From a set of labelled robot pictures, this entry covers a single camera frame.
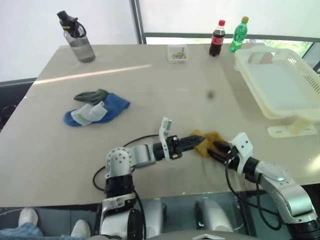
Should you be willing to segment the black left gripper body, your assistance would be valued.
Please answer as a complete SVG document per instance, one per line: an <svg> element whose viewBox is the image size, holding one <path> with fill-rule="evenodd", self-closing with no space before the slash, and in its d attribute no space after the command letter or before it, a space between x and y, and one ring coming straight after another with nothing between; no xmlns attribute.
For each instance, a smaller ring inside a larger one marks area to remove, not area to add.
<svg viewBox="0 0 320 240"><path fill-rule="evenodd" d="M166 139L170 159L180 159L183 154L180 145L180 139L176 135L169 136Z"/></svg>

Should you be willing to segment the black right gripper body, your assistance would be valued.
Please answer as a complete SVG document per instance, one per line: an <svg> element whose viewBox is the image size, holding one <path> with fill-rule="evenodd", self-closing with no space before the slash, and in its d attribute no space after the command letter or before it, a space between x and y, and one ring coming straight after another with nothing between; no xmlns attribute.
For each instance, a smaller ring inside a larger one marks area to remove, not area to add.
<svg viewBox="0 0 320 240"><path fill-rule="evenodd" d="M239 166L239 156L238 156L238 149L235 146L227 146L226 147L226 161L225 161L225 167L228 168L237 168Z"/></svg>

